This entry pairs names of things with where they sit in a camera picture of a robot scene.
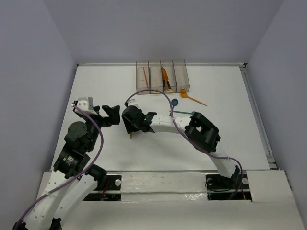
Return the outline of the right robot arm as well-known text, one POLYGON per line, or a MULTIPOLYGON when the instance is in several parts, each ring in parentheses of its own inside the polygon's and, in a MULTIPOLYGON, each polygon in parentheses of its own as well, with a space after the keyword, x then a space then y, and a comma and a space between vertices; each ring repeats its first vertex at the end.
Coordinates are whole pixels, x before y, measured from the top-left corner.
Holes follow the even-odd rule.
POLYGON ((182 134, 194 148, 205 153, 216 166, 221 183, 231 188, 242 180, 239 163, 218 148, 220 142, 219 129, 201 113, 190 117, 171 117, 156 112, 144 114, 134 105, 128 106, 122 113, 127 132, 165 132, 182 134))

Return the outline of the gold knife black handle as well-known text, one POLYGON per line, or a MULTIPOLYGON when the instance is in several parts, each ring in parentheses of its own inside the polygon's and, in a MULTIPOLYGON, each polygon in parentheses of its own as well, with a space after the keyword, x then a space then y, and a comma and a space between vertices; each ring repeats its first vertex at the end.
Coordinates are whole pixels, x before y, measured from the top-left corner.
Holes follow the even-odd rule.
POLYGON ((168 77, 167 74, 165 75, 165 85, 166 85, 166 92, 167 92, 167 93, 172 93, 173 90, 172 90, 172 88, 171 88, 171 86, 170 86, 169 77, 168 77))
POLYGON ((162 71, 162 77, 163 77, 163 90, 164 90, 164 92, 166 92, 167 91, 167 85, 166 85, 166 77, 165 77, 165 74, 164 74, 164 72, 162 71))

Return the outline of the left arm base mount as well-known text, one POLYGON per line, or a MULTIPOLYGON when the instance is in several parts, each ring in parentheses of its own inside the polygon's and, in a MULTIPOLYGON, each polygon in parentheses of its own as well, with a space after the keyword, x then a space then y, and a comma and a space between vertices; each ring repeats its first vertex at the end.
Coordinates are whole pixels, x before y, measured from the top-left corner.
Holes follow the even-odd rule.
POLYGON ((121 174, 108 174, 105 185, 90 192, 83 201, 121 201, 121 174))

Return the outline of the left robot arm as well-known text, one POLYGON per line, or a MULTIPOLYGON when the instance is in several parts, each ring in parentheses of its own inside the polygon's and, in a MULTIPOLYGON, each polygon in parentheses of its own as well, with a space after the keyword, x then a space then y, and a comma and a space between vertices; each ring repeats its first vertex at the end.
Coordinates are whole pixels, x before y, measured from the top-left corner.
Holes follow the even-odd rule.
POLYGON ((65 145, 42 195, 15 223, 15 230, 60 230, 91 191, 108 185, 106 170, 95 165, 88 153, 94 150, 97 138, 103 136, 101 128, 120 123, 120 106, 94 107, 89 100, 78 99, 72 107, 84 120, 69 126, 65 145), (101 108, 107 117, 99 114, 101 108))

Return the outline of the yellow orange spoon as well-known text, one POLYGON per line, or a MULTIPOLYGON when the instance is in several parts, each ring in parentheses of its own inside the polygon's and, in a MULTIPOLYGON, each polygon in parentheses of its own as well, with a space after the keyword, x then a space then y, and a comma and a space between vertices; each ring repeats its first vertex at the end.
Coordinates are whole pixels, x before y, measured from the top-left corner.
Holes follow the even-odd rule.
POLYGON ((205 104, 205 103, 203 103, 203 102, 201 102, 201 101, 199 101, 199 100, 197 100, 197 99, 194 99, 194 98, 188 96, 188 92, 187 92, 186 89, 181 89, 181 90, 180 90, 180 95, 181 95, 182 98, 190 99, 190 100, 192 100, 192 101, 194 101, 194 102, 197 102, 197 103, 199 103, 199 104, 201 104, 201 105, 207 106, 207 104, 205 104))

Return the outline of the orange chopstick long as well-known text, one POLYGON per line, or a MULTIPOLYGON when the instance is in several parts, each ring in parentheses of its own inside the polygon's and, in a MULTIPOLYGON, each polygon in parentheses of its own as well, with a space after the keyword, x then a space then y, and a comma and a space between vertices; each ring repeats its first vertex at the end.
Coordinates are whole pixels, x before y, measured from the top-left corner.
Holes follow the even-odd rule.
POLYGON ((145 79, 146 87, 149 89, 149 83, 148 83, 148 79, 147 79, 145 68, 143 67, 142 69, 143 69, 143 73, 144 73, 144 79, 145 79))

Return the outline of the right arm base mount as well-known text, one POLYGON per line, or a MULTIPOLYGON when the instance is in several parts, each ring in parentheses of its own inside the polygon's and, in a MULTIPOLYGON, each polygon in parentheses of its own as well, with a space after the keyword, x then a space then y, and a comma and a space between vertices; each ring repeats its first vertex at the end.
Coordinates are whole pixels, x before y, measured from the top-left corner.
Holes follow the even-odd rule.
MULTIPOLYGON (((223 201, 229 200, 230 196, 236 191, 237 184, 231 184, 228 178, 221 177, 218 174, 207 174, 205 187, 207 189, 207 198, 209 201, 223 201)), ((252 200, 246 174, 243 174, 243 182, 231 200, 252 200)))

